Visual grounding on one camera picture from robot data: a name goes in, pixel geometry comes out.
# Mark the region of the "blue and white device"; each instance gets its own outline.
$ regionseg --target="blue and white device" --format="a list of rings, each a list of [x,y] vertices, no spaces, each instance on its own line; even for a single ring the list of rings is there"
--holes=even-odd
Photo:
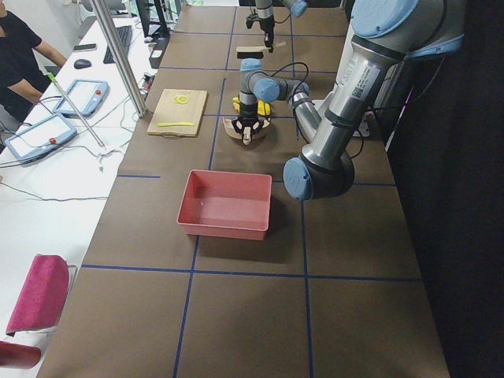
[[[108,92],[109,85],[106,81],[73,80],[65,93],[80,113],[84,117],[89,117],[100,106]],[[76,112],[64,98],[56,104],[54,112],[67,117],[77,117]]]
[[[77,135],[77,130],[61,114],[41,120],[6,139],[6,145],[17,160],[34,161],[56,150]]]

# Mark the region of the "red cylinder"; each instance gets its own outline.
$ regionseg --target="red cylinder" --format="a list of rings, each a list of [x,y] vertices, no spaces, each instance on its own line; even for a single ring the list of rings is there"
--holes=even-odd
[[[30,369],[39,363],[40,356],[36,346],[0,341],[0,366],[3,368]]]

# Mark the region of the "white desk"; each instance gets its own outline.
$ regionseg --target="white desk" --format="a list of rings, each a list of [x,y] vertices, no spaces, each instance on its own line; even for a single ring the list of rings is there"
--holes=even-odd
[[[116,26],[123,26],[134,24],[135,19],[121,18],[114,19],[114,22]],[[95,51],[73,53],[58,73],[57,80],[65,89],[74,79],[105,80],[109,83],[108,96],[97,113],[88,118],[88,122],[94,125],[95,132],[106,146],[122,146],[126,150],[137,117],[131,101],[124,102],[128,93],[116,65],[102,63],[106,42],[98,23],[91,27],[81,43],[97,43],[98,48]],[[141,28],[134,26],[128,58],[138,83],[145,72],[154,73],[148,57],[149,50],[143,42]],[[88,59],[92,66],[74,69],[74,61],[80,58]],[[59,93],[51,85],[43,99],[55,95]],[[49,100],[44,104],[52,110],[56,102]],[[37,105],[26,121],[34,124],[48,115],[47,109]],[[75,119],[72,123],[82,134],[78,134],[67,146],[85,146],[93,154],[98,154],[101,149],[82,122]],[[0,176],[3,176],[3,183],[43,198],[106,198],[122,158],[120,153],[104,157],[103,170],[100,171],[98,159],[86,149],[62,147],[29,165],[0,168]],[[0,167],[10,165],[8,163],[15,160],[5,148],[0,155]],[[36,254],[58,254],[69,264],[80,266],[105,202],[105,199],[40,201],[0,185],[0,332],[6,329],[33,257]],[[50,335],[19,332],[9,341],[35,345],[45,351]],[[0,368],[0,376],[33,377],[39,366],[40,363],[29,370]]]

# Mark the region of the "wooden block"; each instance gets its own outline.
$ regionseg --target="wooden block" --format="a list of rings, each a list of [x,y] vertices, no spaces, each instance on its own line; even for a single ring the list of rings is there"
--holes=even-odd
[[[207,91],[164,89],[147,128],[147,134],[196,136],[207,95]]]

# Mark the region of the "keyboard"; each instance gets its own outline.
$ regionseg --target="keyboard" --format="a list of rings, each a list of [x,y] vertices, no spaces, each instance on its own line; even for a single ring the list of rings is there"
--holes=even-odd
[[[120,43],[123,45],[124,52],[126,53],[126,56],[128,56],[129,44],[132,41],[133,27],[131,25],[120,26],[119,28],[116,28],[116,30],[117,34],[119,35]],[[105,52],[103,63],[106,65],[108,65],[109,63],[114,63],[112,51],[110,51],[109,47],[107,47],[107,51]]]

